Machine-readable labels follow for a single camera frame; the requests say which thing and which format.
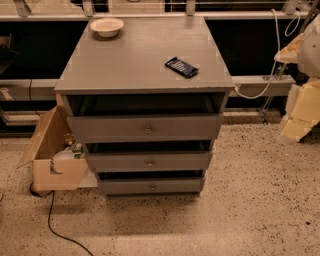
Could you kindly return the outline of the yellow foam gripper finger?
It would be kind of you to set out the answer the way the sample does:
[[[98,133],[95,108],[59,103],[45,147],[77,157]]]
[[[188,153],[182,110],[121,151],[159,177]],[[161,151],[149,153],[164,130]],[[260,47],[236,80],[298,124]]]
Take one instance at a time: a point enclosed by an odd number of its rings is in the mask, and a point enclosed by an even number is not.
[[[320,122],[320,80],[310,78],[302,86],[293,84],[285,110],[276,140],[290,145],[299,142]]]

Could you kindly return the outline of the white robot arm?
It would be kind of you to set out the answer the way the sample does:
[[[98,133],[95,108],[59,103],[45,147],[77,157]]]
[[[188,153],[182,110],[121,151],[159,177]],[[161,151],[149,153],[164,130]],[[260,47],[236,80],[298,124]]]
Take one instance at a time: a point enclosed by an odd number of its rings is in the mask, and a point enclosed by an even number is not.
[[[299,142],[320,122],[320,14],[274,59],[295,63],[309,77],[302,86],[293,84],[288,93],[286,114],[279,126],[277,141],[281,144]]]

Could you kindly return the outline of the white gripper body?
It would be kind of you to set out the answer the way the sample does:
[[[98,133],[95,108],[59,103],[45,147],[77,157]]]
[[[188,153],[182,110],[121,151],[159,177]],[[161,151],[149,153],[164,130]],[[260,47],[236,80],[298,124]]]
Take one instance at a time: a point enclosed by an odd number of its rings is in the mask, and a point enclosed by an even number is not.
[[[280,51],[276,53],[274,56],[274,60],[280,63],[289,64],[289,63],[298,63],[298,53],[299,46],[301,43],[301,39],[303,34],[300,33],[296,36],[287,46],[282,48]]]

